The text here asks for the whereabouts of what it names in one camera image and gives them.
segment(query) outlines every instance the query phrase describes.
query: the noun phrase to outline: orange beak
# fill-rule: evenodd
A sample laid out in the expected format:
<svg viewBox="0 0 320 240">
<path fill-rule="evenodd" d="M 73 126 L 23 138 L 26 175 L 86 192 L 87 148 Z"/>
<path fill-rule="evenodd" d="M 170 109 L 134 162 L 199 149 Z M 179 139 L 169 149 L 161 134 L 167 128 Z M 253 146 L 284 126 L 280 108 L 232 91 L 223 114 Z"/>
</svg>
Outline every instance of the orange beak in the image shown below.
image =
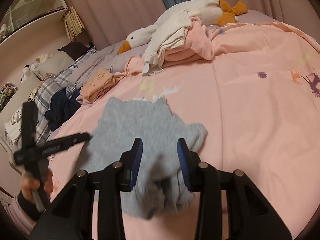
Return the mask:
<svg viewBox="0 0 320 240">
<path fill-rule="evenodd" d="M 130 47 L 129 42 L 125 41 L 124 44 L 122 44 L 122 46 L 118 49 L 117 54 L 124 53 L 130 49 L 131 49 L 131 47 Z"/>
</svg>

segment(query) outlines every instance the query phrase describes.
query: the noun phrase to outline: silver screw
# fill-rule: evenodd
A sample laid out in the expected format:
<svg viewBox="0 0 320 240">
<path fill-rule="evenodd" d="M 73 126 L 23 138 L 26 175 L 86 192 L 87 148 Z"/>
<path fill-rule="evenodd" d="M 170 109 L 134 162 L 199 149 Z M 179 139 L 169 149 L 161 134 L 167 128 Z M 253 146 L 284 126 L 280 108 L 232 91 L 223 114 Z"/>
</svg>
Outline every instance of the silver screw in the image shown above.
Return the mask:
<svg viewBox="0 0 320 240">
<path fill-rule="evenodd" d="M 206 168 L 208 167 L 208 164 L 205 163 L 205 162 L 200 162 L 200 163 L 198 164 L 198 166 L 199 166 L 199 168 L 201 168 L 201 169 L 206 169 Z"/>
<path fill-rule="evenodd" d="M 122 163 L 121 162 L 114 162 L 113 164 L 112 164 L 112 167 L 114 167 L 114 168 L 120 168 L 122 166 Z"/>
<path fill-rule="evenodd" d="M 86 172 L 85 170 L 79 170 L 79 171 L 77 172 L 77 176 L 78 176 L 79 178 L 83 177 L 83 176 L 86 175 L 86 174 L 87 174 L 87 172 Z"/>
<path fill-rule="evenodd" d="M 241 170 L 236 170 L 236 171 L 235 171 L 235 174 L 236 174 L 237 176 L 239 176 L 239 177 L 242 177 L 242 176 L 244 175 L 244 172 L 241 171 Z"/>
</svg>

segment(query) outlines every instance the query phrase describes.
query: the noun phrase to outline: cabinet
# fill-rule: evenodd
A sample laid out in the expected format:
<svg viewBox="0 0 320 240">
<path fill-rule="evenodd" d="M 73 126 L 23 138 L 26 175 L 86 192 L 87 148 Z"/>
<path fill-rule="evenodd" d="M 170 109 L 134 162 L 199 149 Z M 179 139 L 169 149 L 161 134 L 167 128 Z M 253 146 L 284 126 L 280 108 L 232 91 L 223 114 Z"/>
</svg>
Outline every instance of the cabinet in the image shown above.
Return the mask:
<svg viewBox="0 0 320 240">
<path fill-rule="evenodd" d="M 0 23 L 6 24 L 8 33 L 1 39 L 5 41 L 17 30 L 49 14 L 67 10 L 64 0 L 14 0 Z"/>
</svg>

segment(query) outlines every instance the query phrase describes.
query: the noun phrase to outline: person's arm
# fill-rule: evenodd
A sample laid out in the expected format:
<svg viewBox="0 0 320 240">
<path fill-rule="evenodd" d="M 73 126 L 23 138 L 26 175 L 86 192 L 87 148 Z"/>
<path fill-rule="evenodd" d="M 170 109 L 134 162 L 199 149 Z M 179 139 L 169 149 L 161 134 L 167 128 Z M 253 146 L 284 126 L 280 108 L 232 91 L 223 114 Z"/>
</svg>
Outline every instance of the person's arm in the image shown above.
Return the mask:
<svg viewBox="0 0 320 240">
<path fill-rule="evenodd" d="M 20 193 L 14 197 L 12 203 L 5 209 L 18 229 L 25 236 L 28 236 L 41 216 L 31 194 L 32 189 L 39 188 L 40 182 L 37 179 L 28 178 L 24 172 L 20 179 L 20 186 Z M 48 194 L 53 191 L 52 172 L 50 170 L 47 173 L 44 191 Z"/>
</svg>

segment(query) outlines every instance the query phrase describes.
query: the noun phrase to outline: pink sleeve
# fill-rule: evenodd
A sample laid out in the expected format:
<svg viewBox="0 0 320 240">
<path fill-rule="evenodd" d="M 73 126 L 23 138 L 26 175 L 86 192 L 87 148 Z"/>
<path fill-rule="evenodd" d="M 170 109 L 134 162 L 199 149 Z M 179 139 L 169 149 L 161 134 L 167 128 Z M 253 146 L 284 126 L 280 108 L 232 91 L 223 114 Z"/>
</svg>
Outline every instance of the pink sleeve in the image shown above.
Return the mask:
<svg viewBox="0 0 320 240">
<path fill-rule="evenodd" d="M 8 207 L 4 207 L 11 220 L 15 223 L 18 229 L 28 236 L 35 226 L 34 222 L 28 215 L 22 210 L 18 203 L 18 196 L 15 196 L 12 203 Z"/>
</svg>

